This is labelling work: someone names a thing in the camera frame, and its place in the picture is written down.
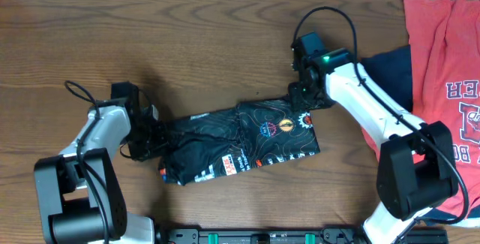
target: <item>yellow round patch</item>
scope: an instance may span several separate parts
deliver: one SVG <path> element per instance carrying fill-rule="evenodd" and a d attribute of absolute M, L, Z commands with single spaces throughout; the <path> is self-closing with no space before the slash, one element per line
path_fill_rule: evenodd
<path fill-rule="evenodd" d="M 280 130 L 288 132 L 288 131 L 293 130 L 293 125 L 294 124 L 293 124 L 292 120 L 284 119 L 284 120 L 280 121 L 280 123 L 278 124 L 278 127 L 280 128 Z"/>

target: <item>red fabric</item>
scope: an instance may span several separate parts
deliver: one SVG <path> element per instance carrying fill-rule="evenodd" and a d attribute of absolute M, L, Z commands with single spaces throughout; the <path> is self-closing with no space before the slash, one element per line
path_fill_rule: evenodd
<path fill-rule="evenodd" d="M 450 129 L 471 209 L 480 204 L 480 1 L 403 3 L 412 51 L 413 114 L 427 123 L 441 120 Z M 462 203 L 459 191 L 437 209 L 460 215 Z"/>

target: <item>round patch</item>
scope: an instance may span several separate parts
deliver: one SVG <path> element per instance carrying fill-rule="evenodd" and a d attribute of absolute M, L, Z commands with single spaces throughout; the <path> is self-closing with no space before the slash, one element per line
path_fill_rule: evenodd
<path fill-rule="evenodd" d="M 293 121 L 290 119 L 284 119 L 280 121 L 278 124 L 278 127 L 280 127 L 280 130 L 289 132 L 293 130 Z"/>
<path fill-rule="evenodd" d="M 277 126 L 273 123 L 265 122 L 260 126 L 260 133 L 264 137 L 270 138 L 277 133 Z"/>
<path fill-rule="evenodd" d="M 310 113 L 303 113 L 298 118 L 298 122 L 303 128 L 312 128 L 312 118 L 310 117 Z"/>

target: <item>black cloth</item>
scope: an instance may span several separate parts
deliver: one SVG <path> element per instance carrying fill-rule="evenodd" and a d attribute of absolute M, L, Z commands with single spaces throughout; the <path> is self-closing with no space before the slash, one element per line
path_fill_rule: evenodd
<path fill-rule="evenodd" d="M 246 102 L 166 124 L 171 140 L 160 173 L 185 185 L 315 155 L 320 148 L 309 112 L 286 100 Z"/>
<path fill-rule="evenodd" d="M 361 60 L 368 75 L 394 101 L 413 110 L 412 56 L 410 45 Z"/>

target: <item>brown wooden surface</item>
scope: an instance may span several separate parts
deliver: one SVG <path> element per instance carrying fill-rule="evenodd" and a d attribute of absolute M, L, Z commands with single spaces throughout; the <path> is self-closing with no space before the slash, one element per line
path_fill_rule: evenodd
<path fill-rule="evenodd" d="M 311 8 L 339 7 L 355 22 L 360 56 L 407 43 L 402 0 L 1 0 L 0 242 L 42 242 L 33 165 L 56 155 L 88 105 L 64 80 L 107 98 L 109 84 L 145 88 L 165 119 L 287 93 L 289 45 Z M 331 48 L 351 47 L 347 24 L 311 17 Z M 157 161 L 117 157 L 131 212 L 204 228 L 314 228 L 360 224 L 378 204 L 374 154 L 336 106 L 313 113 L 322 153 L 185 187 L 164 185 Z M 453 243 L 480 230 L 449 228 Z"/>

